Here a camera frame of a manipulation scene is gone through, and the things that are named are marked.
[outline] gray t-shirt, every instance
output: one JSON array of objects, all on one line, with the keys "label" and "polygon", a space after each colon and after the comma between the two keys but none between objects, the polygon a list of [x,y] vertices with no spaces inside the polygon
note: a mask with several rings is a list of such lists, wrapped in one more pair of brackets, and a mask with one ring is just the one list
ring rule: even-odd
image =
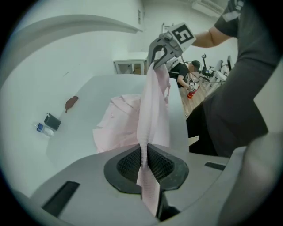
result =
[{"label": "gray t-shirt", "polygon": [[203,102],[216,152],[230,157],[268,132],[253,99],[272,75],[280,53],[248,1],[230,0],[215,27],[238,39],[238,59],[226,82]]}]

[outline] small bottle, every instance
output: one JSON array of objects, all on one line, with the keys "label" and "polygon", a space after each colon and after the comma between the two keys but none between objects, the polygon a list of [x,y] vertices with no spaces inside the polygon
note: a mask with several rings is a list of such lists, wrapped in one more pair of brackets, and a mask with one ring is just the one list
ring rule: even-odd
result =
[{"label": "small bottle", "polygon": [[54,135],[54,130],[46,125],[43,125],[41,123],[34,123],[34,126],[38,132],[42,132],[49,137],[52,137]]}]

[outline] black pants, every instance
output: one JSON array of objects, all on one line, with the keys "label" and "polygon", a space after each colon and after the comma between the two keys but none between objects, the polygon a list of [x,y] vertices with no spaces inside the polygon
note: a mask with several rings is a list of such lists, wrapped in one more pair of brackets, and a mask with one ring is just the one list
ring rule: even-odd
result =
[{"label": "black pants", "polygon": [[197,106],[187,118],[187,132],[189,137],[199,136],[199,140],[190,145],[190,152],[218,156],[207,130],[203,103]]}]

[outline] person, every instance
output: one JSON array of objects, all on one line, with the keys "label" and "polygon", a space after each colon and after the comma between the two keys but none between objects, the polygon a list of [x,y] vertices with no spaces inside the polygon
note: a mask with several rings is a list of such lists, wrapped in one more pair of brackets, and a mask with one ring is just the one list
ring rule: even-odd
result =
[{"label": "person", "polygon": [[177,85],[179,88],[185,87],[190,89],[188,85],[188,76],[191,77],[191,73],[198,72],[200,68],[200,62],[194,60],[188,64],[178,63],[175,67],[173,67],[169,71],[170,78],[174,78],[177,81]]},{"label": "person", "polygon": [[253,99],[272,75],[280,52],[249,1],[229,0],[214,27],[195,36],[193,45],[203,48],[231,37],[238,41],[237,62],[226,82],[187,118],[188,136],[199,136],[190,152],[230,157],[235,148],[268,132]]}]

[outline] pink cloth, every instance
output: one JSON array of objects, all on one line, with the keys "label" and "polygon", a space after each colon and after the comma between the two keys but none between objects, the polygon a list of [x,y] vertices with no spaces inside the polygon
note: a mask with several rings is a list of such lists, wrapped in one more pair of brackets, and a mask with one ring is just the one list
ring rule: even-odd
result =
[{"label": "pink cloth", "polygon": [[147,144],[169,147],[167,103],[169,73],[165,65],[150,65],[142,95],[122,95],[111,99],[102,121],[93,130],[98,152],[126,145],[141,146],[141,168],[137,184],[142,187],[142,200],[156,215],[160,185],[147,164]]}]

